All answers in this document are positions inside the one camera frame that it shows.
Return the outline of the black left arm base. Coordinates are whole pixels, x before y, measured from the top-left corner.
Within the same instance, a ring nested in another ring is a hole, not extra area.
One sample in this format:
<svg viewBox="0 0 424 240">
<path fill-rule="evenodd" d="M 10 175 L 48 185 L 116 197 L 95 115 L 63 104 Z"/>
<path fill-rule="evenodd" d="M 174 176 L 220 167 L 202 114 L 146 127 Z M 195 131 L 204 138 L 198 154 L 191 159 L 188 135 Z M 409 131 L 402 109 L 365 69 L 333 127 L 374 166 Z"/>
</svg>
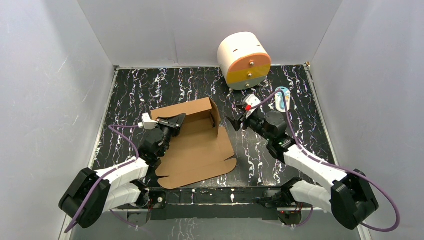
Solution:
<svg viewBox="0 0 424 240">
<path fill-rule="evenodd" d="M 118 206 L 117 209 L 165 209 L 167 194 L 164 190 L 159 188 L 149 188 L 143 182 L 134 180 L 128 183 L 129 187 L 133 187 L 140 191 L 140 195 L 135 202 L 127 203 Z"/>
</svg>

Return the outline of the brown cardboard box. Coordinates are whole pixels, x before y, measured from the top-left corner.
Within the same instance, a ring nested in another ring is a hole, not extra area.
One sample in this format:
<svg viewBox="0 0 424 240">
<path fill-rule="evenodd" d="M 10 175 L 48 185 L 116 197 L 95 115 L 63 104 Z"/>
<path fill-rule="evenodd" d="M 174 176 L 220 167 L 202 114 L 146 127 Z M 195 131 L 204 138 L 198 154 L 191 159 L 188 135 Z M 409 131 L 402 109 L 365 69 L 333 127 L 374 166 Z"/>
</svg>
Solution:
<svg viewBox="0 0 424 240">
<path fill-rule="evenodd" d="M 181 131 L 170 141 L 155 170 L 158 184 L 176 189 L 230 173 L 237 164 L 227 130 L 221 126 L 218 106 L 209 98 L 151 111 L 152 118 L 185 114 Z"/>
</svg>

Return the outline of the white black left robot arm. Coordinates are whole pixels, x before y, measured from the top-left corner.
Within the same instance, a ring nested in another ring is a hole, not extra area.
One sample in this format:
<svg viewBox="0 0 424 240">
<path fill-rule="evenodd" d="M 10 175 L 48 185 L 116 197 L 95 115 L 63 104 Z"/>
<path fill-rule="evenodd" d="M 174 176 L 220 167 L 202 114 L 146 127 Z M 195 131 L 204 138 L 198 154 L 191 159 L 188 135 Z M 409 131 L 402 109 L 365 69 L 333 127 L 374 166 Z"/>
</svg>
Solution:
<svg viewBox="0 0 424 240">
<path fill-rule="evenodd" d="M 92 226 L 103 213 L 126 204 L 144 208 L 149 203 L 149 194 L 143 191 L 140 180 L 149 168 L 156 167 L 170 148 L 173 137 L 180 134 L 185 113 L 171 117 L 151 119 L 144 113 L 137 128 L 145 129 L 140 147 L 131 142 L 135 155 L 112 167 L 92 170 L 82 169 L 59 201 L 59 208 L 71 221 L 65 232 L 79 225 Z"/>
</svg>

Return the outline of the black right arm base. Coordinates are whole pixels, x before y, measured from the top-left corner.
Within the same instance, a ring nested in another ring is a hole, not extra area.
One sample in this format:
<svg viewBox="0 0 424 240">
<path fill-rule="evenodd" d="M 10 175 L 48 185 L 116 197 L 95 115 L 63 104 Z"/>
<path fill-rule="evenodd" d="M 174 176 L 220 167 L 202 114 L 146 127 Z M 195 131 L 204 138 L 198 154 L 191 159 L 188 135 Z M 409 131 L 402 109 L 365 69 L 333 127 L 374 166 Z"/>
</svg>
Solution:
<svg viewBox="0 0 424 240">
<path fill-rule="evenodd" d="M 290 190 L 295 184 L 301 182 L 302 179 L 294 177 L 280 187 L 279 190 L 266 190 L 262 197 L 256 197 L 252 202 L 260 204 L 264 208 L 290 208 L 294 206 L 294 210 L 278 211 L 278 218 L 283 226 L 288 226 L 292 229 L 300 227 L 307 223 L 312 217 L 314 208 L 312 207 L 305 220 L 302 220 L 303 202 L 296 201 Z"/>
</svg>

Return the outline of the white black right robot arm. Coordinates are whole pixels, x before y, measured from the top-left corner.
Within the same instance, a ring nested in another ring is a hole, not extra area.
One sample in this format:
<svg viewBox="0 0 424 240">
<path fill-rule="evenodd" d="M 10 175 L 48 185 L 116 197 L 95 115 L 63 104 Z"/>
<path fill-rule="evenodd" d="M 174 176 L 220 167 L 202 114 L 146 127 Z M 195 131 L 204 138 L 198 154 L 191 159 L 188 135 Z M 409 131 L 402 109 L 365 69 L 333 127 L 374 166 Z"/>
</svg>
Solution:
<svg viewBox="0 0 424 240">
<path fill-rule="evenodd" d="M 312 156 L 298 148 L 287 133 L 288 124 L 283 114 L 270 111 L 262 116 L 257 112 L 244 111 L 236 117 L 228 117 L 235 131 L 251 129 L 267 140 L 270 155 L 290 167 L 296 168 L 314 184 L 294 177 L 280 187 L 272 196 L 256 200 L 264 207 L 295 207 L 307 203 L 331 213 L 349 230 L 355 229 L 379 208 L 379 203 L 364 174 L 355 170 L 346 173 L 326 165 L 326 161 L 313 161 Z"/>
</svg>

